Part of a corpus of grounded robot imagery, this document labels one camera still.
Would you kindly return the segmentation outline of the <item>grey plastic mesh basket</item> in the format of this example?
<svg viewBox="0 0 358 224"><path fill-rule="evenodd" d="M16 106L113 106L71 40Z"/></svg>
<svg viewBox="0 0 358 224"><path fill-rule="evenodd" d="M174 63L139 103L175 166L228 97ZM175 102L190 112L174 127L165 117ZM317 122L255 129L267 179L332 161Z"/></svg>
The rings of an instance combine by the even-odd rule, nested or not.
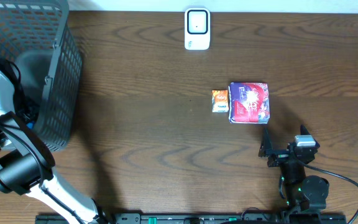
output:
<svg viewBox="0 0 358 224"><path fill-rule="evenodd" d="M69 140L82 59L59 0L0 0L0 58L14 62L25 95L40 106L34 132L52 151Z"/></svg>

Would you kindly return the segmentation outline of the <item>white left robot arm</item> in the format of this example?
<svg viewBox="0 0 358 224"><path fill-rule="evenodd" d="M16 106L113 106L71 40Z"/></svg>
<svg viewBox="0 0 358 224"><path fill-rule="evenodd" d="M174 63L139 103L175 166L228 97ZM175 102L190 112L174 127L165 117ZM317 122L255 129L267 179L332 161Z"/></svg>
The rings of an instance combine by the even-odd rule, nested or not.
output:
<svg viewBox="0 0 358 224"><path fill-rule="evenodd" d="M111 223L57 172L49 148L20 117L29 111L19 68L0 57L0 191L35 198L68 223Z"/></svg>

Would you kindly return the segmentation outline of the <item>orange tissue pack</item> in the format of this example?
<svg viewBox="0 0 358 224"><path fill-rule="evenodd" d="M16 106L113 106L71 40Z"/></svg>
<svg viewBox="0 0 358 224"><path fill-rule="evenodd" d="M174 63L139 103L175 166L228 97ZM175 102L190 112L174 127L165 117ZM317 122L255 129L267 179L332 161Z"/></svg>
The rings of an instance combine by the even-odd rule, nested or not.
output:
<svg viewBox="0 0 358 224"><path fill-rule="evenodd" d="M212 91L212 112L227 113L229 111L228 91L213 90Z"/></svg>

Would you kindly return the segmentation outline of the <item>purple pink Carefree pad pack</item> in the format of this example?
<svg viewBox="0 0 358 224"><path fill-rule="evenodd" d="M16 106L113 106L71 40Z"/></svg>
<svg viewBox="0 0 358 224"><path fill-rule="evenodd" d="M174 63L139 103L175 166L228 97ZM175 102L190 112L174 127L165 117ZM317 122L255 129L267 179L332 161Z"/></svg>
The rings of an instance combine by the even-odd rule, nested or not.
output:
<svg viewBox="0 0 358 224"><path fill-rule="evenodd" d="M268 123L270 101L266 83L232 82L228 90L230 123Z"/></svg>

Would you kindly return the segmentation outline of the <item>blue snack wrapper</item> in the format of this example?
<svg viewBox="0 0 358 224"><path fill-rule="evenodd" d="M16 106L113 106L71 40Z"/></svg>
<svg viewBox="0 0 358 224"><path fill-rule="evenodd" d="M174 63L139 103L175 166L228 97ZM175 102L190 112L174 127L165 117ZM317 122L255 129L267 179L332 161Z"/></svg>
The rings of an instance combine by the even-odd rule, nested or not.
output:
<svg viewBox="0 0 358 224"><path fill-rule="evenodd" d="M29 129L33 129L34 128L34 122L27 123L27 127Z"/></svg>

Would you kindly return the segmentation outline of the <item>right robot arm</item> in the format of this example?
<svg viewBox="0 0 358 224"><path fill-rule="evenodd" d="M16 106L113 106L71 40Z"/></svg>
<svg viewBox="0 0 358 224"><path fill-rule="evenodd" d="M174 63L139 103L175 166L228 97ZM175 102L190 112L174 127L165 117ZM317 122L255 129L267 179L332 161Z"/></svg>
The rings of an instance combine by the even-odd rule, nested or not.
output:
<svg viewBox="0 0 358 224"><path fill-rule="evenodd" d="M269 132L263 130L259 157L267 158L268 167L280 168L279 192L290 208L296 207L301 212L319 212L326 208L329 182L316 175L307 176L305 172L319 147L304 125L286 149L274 149Z"/></svg>

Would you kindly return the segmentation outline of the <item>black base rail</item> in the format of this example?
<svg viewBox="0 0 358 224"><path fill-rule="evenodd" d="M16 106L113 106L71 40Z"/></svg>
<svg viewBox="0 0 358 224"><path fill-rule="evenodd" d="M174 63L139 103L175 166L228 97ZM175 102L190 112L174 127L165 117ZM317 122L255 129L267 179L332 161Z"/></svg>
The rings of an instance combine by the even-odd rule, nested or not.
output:
<svg viewBox="0 0 358 224"><path fill-rule="evenodd" d="M141 215L139 213L117 213L112 222L115 224L220 224L220 223L290 223L290 224L346 224L344 215L277 215L250 212L244 215Z"/></svg>

